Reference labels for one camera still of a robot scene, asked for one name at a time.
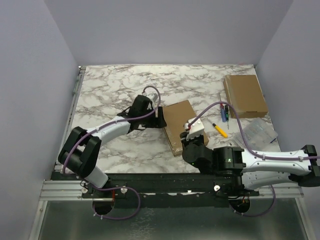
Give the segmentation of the brown cardboard express box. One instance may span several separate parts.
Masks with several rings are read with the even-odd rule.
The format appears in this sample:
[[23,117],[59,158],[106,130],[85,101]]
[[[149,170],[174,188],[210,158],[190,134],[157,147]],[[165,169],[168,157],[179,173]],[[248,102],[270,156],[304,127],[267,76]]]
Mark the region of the brown cardboard express box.
[[185,131],[184,125],[188,120],[196,117],[196,113],[188,100],[164,106],[162,111],[167,124],[164,133],[170,150],[174,157],[180,156],[183,151],[180,134]]

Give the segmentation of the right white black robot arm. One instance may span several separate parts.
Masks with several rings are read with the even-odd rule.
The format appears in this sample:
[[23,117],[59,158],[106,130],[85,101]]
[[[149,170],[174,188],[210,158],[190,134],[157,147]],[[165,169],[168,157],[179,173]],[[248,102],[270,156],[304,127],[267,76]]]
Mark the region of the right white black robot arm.
[[182,158],[201,174],[231,178],[229,189],[240,196],[260,187],[297,183],[300,187],[320,185],[320,167],[313,145],[297,151],[265,152],[241,147],[208,148],[203,135],[180,134]]

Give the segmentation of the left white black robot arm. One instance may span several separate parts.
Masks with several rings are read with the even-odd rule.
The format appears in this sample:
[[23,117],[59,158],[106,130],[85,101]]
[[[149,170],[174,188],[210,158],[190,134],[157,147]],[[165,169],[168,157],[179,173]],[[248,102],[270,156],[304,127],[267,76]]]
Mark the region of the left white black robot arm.
[[73,128],[58,155],[58,162],[92,184],[97,196],[106,197],[111,186],[108,176],[97,166],[101,146],[132,131],[166,127],[163,108],[155,104],[157,99],[155,93],[139,94],[131,106],[111,121],[89,129]]

